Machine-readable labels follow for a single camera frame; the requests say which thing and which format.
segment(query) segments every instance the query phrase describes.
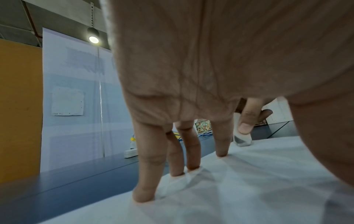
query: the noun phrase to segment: ceiling beam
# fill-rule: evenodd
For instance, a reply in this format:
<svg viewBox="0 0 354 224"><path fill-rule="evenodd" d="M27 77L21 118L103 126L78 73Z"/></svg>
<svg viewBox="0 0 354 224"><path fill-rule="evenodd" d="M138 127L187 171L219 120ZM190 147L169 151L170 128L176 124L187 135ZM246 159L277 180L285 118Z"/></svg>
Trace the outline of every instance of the ceiling beam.
<svg viewBox="0 0 354 224"><path fill-rule="evenodd" d="M91 26L91 5L83 0L24 0L35 6L59 14L76 22ZM107 32L101 9L94 8L94 27Z"/></svg>

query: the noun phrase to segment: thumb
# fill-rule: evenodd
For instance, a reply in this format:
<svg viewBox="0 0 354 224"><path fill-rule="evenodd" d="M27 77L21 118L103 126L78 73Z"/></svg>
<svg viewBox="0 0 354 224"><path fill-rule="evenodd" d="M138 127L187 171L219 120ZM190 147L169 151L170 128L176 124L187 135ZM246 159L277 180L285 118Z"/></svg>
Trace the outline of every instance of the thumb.
<svg viewBox="0 0 354 224"><path fill-rule="evenodd" d="M249 134L254 125L258 123L258 117L264 106L264 100L259 98L248 98L241 113L238 124L238 131L241 134Z"/></svg>

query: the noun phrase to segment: ceiling light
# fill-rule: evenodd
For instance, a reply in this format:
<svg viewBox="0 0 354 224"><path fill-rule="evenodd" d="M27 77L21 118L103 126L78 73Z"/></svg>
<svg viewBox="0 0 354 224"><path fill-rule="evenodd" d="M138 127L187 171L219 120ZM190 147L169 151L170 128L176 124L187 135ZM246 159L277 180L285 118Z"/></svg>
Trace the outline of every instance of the ceiling light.
<svg viewBox="0 0 354 224"><path fill-rule="evenodd" d="M97 44L97 43L99 43L99 41L100 41L100 33L98 32L98 30L96 30L95 28L93 28L93 27L90 27L90 28L88 28L87 29L87 32L89 33L88 34L88 39L92 42L92 43L94 43L94 44Z"/></svg>

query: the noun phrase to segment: fingernail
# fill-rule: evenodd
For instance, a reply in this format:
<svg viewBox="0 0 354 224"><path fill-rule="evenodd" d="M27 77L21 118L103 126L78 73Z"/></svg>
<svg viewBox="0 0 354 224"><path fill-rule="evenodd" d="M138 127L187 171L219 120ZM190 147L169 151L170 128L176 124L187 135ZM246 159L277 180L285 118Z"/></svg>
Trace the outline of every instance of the fingernail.
<svg viewBox="0 0 354 224"><path fill-rule="evenodd" d="M246 135L246 134L249 134L249 133L252 131L252 128L253 128L252 125L242 123L242 124L239 126L239 132L240 132L241 134Z"/></svg>

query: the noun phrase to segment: power strip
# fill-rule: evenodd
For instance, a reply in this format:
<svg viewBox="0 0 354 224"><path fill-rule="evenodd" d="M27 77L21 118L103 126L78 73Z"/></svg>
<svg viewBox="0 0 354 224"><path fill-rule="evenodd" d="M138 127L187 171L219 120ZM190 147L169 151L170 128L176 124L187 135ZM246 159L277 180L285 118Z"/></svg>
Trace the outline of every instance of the power strip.
<svg viewBox="0 0 354 224"><path fill-rule="evenodd" d="M138 150L135 149L129 149L127 151L124 152L124 158L130 158L130 157L134 157L138 155Z"/></svg>

